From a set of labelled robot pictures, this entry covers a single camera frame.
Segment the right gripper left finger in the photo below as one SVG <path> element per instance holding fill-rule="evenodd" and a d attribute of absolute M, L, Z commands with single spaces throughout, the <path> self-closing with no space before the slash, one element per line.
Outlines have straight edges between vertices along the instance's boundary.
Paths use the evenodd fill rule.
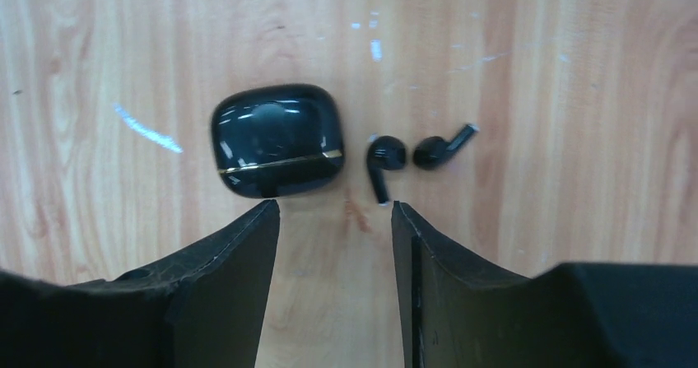
<path fill-rule="evenodd" d="M 265 200 L 153 263 L 60 286 L 1 274 L 4 367 L 252 367 L 280 233 Z"/>

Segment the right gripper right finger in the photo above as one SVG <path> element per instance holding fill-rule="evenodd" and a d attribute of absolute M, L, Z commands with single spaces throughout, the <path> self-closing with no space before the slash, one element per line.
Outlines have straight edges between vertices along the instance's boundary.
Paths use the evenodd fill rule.
<path fill-rule="evenodd" d="M 694 266 L 563 262 L 528 278 L 395 202 L 407 367 L 694 367 Z"/>

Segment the black earbud case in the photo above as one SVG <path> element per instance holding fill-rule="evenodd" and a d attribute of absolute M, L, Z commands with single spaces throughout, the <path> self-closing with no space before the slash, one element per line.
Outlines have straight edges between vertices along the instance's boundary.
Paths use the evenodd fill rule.
<path fill-rule="evenodd" d="M 265 86 L 225 98 L 212 112 L 212 150 L 222 183 L 246 198 L 322 188 L 345 164 L 336 101 L 304 83 Z"/>

